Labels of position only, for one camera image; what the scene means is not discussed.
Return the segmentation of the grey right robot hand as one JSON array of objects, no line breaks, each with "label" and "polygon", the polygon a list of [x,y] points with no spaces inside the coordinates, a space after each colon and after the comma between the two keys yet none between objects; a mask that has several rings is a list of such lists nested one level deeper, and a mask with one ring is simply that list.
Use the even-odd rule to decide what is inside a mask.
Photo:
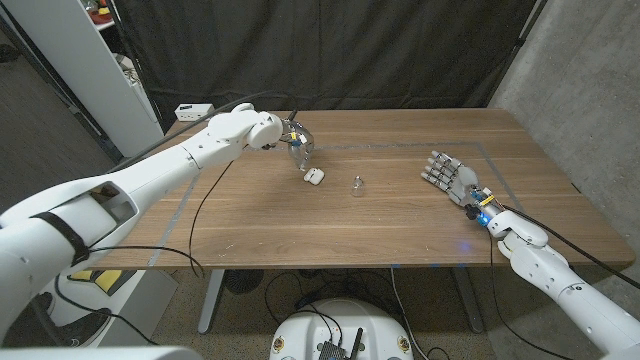
[{"label": "grey right robot hand", "polygon": [[475,171],[455,157],[432,151],[421,177],[445,192],[449,199],[465,210],[470,220],[486,227],[502,208],[495,196],[482,187]]}]

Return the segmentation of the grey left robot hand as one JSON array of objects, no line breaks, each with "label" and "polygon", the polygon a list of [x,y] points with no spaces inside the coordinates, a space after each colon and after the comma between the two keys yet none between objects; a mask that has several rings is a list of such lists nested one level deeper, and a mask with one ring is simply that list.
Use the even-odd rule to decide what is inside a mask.
[{"label": "grey left robot hand", "polygon": [[284,119],[283,132],[280,140],[287,144],[288,153],[294,160],[296,167],[305,170],[312,157],[314,137],[301,123]]}]

